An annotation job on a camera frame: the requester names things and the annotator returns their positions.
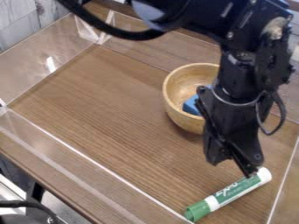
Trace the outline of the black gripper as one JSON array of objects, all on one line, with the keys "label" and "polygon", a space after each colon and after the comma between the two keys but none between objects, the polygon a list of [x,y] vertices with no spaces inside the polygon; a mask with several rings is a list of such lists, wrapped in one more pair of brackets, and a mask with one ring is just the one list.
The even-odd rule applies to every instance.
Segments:
[{"label": "black gripper", "polygon": [[252,64],[222,54],[217,76],[209,85],[197,87],[196,95],[196,108],[205,121],[205,160],[216,166],[232,157],[249,179],[264,163],[257,130],[272,105],[269,95],[256,84]]}]

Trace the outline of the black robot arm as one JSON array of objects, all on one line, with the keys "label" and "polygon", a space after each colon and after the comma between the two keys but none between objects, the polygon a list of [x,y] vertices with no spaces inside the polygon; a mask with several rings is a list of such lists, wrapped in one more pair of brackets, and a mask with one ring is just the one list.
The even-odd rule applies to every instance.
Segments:
[{"label": "black robot arm", "polygon": [[245,177],[264,163],[257,133],[270,136],[262,122],[276,105],[285,119],[278,88],[289,82],[290,20],[285,0],[125,0],[145,23],[141,31],[116,28],[77,0],[59,4],[91,27],[130,41],[160,38],[180,28],[212,38],[220,47],[217,76],[197,86],[194,107],[204,119],[204,155],[212,165],[234,161]]}]

